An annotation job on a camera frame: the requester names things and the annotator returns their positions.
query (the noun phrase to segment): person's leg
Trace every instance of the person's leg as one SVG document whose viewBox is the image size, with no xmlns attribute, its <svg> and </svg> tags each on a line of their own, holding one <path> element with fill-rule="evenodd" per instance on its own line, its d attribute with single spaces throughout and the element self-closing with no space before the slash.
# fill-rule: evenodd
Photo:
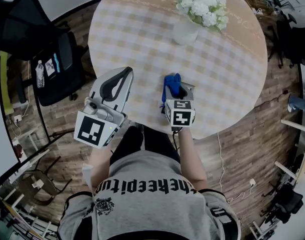
<svg viewBox="0 0 305 240">
<path fill-rule="evenodd" d="M 121 158 L 141 150 L 143 140 L 144 137 L 141 131 L 135 126 L 130 126 L 112 154 L 110 165 Z"/>
<path fill-rule="evenodd" d="M 288 99 L 288 110 L 304 110 L 305 111 L 305 99 L 299 98 L 295 95 L 290 95 Z"/>
<path fill-rule="evenodd" d="M 147 151 L 164 155 L 180 163 L 180 157 L 166 133 L 144 126 L 143 135 L 144 147 Z"/>
</svg>

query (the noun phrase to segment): power outlet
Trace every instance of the power outlet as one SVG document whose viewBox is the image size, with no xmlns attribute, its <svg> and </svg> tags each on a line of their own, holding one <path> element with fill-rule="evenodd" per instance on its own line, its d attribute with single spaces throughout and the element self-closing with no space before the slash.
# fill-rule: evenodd
<svg viewBox="0 0 305 240">
<path fill-rule="evenodd" d="M 256 181 L 253 178 L 249 181 L 249 183 L 252 187 L 256 185 Z"/>
<path fill-rule="evenodd" d="M 22 115 L 21 114 L 18 114 L 18 115 L 15 115 L 13 117 L 13 122 L 16 126 L 18 126 L 18 123 L 17 122 L 20 122 L 22 120 Z"/>
</svg>

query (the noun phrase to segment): checkered tablecloth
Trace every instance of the checkered tablecloth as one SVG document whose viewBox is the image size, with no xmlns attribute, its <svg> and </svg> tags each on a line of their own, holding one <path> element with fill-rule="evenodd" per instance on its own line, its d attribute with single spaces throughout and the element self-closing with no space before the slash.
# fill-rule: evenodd
<svg viewBox="0 0 305 240">
<path fill-rule="evenodd" d="M 91 22 L 90 57 L 98 77 L 132 67 L 134 81 L 123 112 L 169 134 L 171 127 L 160 109 L 164 77 L 180 73 L 183 82 L 195 86 L 191 131 L 202 139 L 254 108 L 267 73 L 265 37 L 244 1 L 227 0 L 226 31 L 201 28 L 192 45 L 180 46 L 172 40 L 180 16 L 171 1 L 102 0 Z"/>
</svg>

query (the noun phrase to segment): white vase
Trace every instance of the white vase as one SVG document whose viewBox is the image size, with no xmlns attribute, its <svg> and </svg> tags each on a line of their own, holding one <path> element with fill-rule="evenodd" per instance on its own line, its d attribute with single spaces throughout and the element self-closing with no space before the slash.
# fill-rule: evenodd
<svg viewBox="0 0 305 240">
<path fill-rule="evenodd" d="M 200 26 L 188 17 L 182 17 L 173 25 L 172 37 L 180 45 L 191 45 L 198 36 Z"/>
</svg>

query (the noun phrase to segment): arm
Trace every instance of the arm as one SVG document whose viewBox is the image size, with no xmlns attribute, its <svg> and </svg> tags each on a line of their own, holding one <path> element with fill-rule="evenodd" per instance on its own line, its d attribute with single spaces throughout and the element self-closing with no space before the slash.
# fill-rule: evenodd
<svg viewBox="0 0 305 240">
<path fill-rule="evenodd" d="M 207 176 L 196 151 L 191 130 L 182 128 L 179 132 L 181 173 L 199 191 L 208 188 Z"/>
<path fill-rule="evenodd" d="M 111 144 L 100 149 L 92 148 L 88 164 L 93 166 L 91 184 L 94 188 L 97 188 L 102 181 L 108 178 L 111 156 Z"/>
</svg>

